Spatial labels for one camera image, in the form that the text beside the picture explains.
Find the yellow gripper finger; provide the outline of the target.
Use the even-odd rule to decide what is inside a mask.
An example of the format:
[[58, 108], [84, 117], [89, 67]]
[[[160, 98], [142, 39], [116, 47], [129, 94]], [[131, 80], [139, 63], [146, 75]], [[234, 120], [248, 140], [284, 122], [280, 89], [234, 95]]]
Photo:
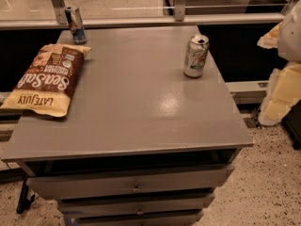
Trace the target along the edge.
[[260, 39], [257, 42], [257, 45], [265, 49], [277, 48], [277, 40], [279, 36], [280, 26], [281, 24], [277, 24], [264, 36], [260, 37]]
[[301, 64], [288, 62], [282, 69], [270, 74], [266, 96], [260, 107], [258, 121], [274, 126], [301, 100]]

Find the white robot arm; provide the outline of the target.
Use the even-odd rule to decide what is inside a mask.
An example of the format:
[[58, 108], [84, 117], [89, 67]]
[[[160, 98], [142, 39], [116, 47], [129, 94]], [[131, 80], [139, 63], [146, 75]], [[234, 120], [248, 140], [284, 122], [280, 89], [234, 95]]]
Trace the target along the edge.
[[279, 123], [301, 100], [301, 0], [282, 22], [262, 36], [257, 43], [265, 49], [277, 48], [287, 61], [282, 70], [273, 69], [258, 121], [265, 126]]

